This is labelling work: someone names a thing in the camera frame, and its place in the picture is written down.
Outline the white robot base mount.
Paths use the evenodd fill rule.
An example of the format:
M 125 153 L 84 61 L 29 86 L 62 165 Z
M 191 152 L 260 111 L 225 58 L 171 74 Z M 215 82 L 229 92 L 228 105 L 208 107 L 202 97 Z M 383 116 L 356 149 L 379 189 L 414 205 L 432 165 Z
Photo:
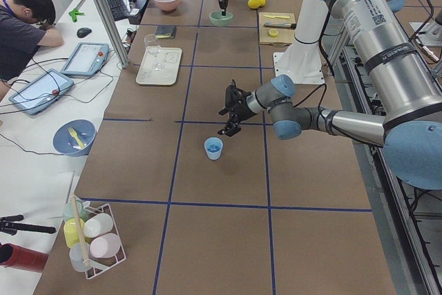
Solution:
M 276 75 L 287 75 L 296 84 L 324 82 L 319 39 L 327 13 L 324 2 L 302 0 L 292 44 L 273 54 Z

